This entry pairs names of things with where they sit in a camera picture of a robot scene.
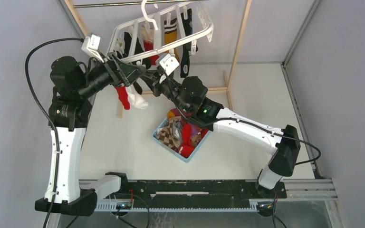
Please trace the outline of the red santa sock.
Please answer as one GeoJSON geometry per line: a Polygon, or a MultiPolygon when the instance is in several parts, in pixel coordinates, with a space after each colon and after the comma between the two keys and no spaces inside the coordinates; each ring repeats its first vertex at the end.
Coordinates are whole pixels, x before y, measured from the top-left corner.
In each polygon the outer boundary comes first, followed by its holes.
{"type": "Polygon", "coordinates": [[[126,91],[126,88],[123,87],[115,87],[117,94],[118,94],[118,99],[121,102],[122,107],[125,110],[130,110],[130,103],[128,101],[128,93],[126,91]]]}

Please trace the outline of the white fluffy sock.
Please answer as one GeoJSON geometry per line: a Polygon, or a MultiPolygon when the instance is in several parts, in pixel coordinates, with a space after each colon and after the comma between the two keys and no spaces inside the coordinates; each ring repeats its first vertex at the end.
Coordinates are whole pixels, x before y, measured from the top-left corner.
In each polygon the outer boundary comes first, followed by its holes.
{"type": "Polygon", "coordinates": [[[135,89],[135,87],[129,86],[126,88],[128,102],[131,106],[138,108],[138,109],[147,109],[149,103],[143,98],[141,94],[135,89]]]}

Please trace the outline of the grey sock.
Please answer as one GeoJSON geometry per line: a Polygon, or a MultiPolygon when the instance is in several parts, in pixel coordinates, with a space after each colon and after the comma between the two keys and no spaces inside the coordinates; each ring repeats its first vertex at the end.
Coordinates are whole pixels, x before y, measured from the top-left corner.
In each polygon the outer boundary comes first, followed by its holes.
{"type": "Polygon", "coordinates": [[[181,122],[177,121],[177,122],[173,122],[171,124],[171,134],[172,136],[177,139],[178,141],[182,141],[182,125],[181,122]]]}

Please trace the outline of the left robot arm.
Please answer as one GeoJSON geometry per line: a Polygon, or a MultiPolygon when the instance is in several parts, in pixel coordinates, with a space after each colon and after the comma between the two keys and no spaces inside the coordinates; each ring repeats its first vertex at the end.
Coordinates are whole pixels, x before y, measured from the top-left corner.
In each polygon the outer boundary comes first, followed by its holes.
{"type": "Polygon", "coordinates": [[[43,198],[35,210],[71,216],[90,216],[97,202],[113,193],[128,195],[130,186],[124,175],[107,174],[87,188],[79,185],[82,144],[92,110],[90,98],[107,86],[136,81],[146,68],[115,58],[83,71],[71,56],[61,57],[51,65],[53,98],[48,110],[51,124],[52,157],[50,177],[43,198]]]}

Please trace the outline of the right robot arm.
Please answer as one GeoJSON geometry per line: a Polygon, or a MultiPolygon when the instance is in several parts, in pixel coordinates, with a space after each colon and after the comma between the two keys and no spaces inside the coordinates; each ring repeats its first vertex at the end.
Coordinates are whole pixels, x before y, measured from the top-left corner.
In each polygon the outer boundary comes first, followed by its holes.
{"type": "Polygon", "coordinates": [[[271,155],[257,178],[256,193],[269,197],[282,177],[293,175],[300,139],[294,126],[281,129],[245,118],[209,98],[208,88],[197,76],[188,76],[182,83],[150,70],[141,76],[154,96],[164,95],[173,102],[186,120],[201,129],[222,132],[263,147],[271,155]]]}

